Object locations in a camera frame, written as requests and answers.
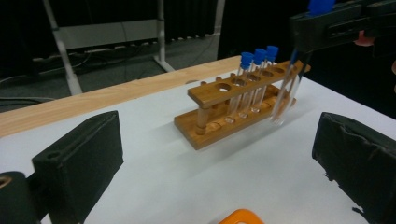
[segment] blue object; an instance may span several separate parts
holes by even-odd
[[[318,16],[332,11],[335,0],[311,0],[308,5],[309,15]]]
[[[255,49],[253,62],[255,64],[262,64],[262,61],[264,61],[266,54],[267,51],[265,49]]]
[[[279,48],[277,46],[267,46],[267,60],[273,63],[278,51]]]
[[[249,52],[242,52],[241,55],[241,68],[248,69],[253,61],[254,55]]]

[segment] black padded block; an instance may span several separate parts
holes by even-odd
[[[86,119],[32,161],[52,223],[83,223],[123,163],[118,112]]]
[[[354,119],[322,113],[312,157],[369,223],[396,223],[396,142]]]

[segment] white tabletop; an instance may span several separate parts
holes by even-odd
[[[218,223],[238,208],[253,211],[266,224],[366,223],[352,211],[357,205],[311,157],[318,119],[321,112],[340,114],[393,139],[396,120],[303,79],[298,102],[282,126],[264,120],[196,151],[173,119],[197,108],[187,96],[187,89],[197,85],[3,137],[0,173],[30,175],[38,152],[84,119],[118,110],[124,164],[87,224]]]

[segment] orange object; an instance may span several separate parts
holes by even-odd
[[[247,209],[238,209],[224,218],[219,224],[264,224],[256,214]]]

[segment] test tube rack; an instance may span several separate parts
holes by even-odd
[[[271,116],[279,89],[272,85],[283,80],[289,61],[274,64],[269,68],[254,71],[249,79],[238,77],[231,73],[228,78],[216,77],[211,83],[201,82],[201,85],[188,89],[190,98],[198,104],[198,109],[176,116],[174,123],[195,149],[206,147],[233,133]],[[294,77],[303,68],[303,63],[297,61],[288,79]],[[251,112],[247,118],[235,116],[234,123],[225,121],[230,99],[249,91],[267,86],[260,112]]]

